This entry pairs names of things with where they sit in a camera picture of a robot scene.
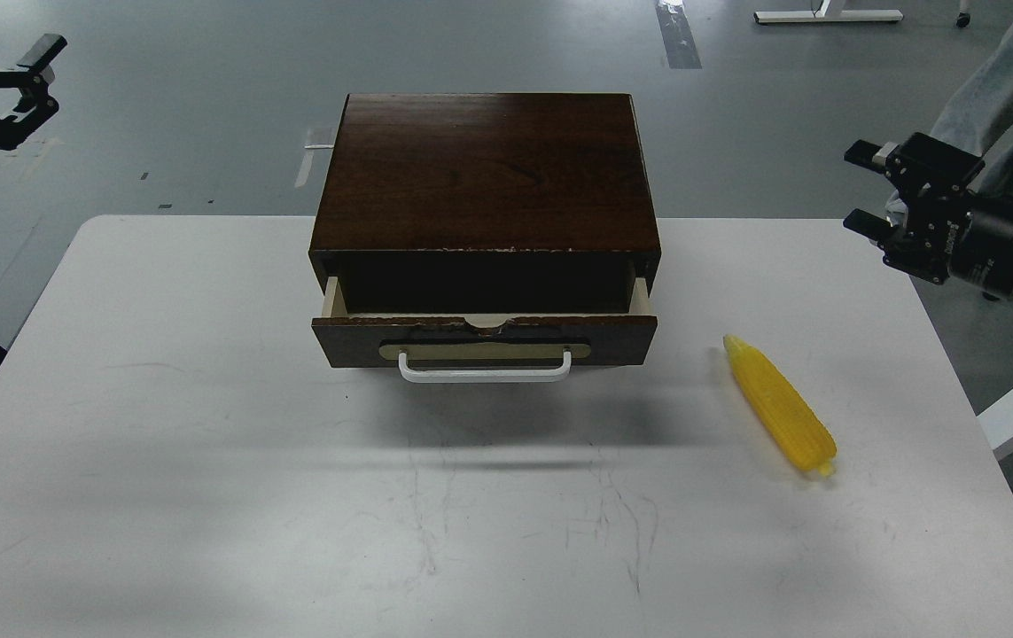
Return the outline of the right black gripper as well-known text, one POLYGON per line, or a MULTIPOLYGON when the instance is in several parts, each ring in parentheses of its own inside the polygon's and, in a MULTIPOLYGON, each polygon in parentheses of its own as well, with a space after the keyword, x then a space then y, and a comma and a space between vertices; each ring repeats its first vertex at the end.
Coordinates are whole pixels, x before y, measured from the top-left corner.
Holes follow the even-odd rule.
POLYGON ((855 207, 844 229, 882 244, 884 262, 911 276, 937 285, 964 280, 986 293, 994 234, 987 220, 989 202, 965 193, 984 159, 937 138, 916 132, 900 143, 858 140, 844 161, 882 175, 908 208, 903 223, 855 207))

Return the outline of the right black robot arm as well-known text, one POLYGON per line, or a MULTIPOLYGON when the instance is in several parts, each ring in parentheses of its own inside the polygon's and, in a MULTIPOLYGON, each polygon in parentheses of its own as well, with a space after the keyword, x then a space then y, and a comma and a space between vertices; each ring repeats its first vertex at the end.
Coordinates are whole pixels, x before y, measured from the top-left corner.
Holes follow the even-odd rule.
POLYGON ((906 206, 900 222, 861 209, 843 221, 882 251, 886 266, 936 285, 959 277, 1013 299, 1013 197, 973 192, 983 159, 915 133, 902 143, 859 140, 844 160, 883 175, 906 206))

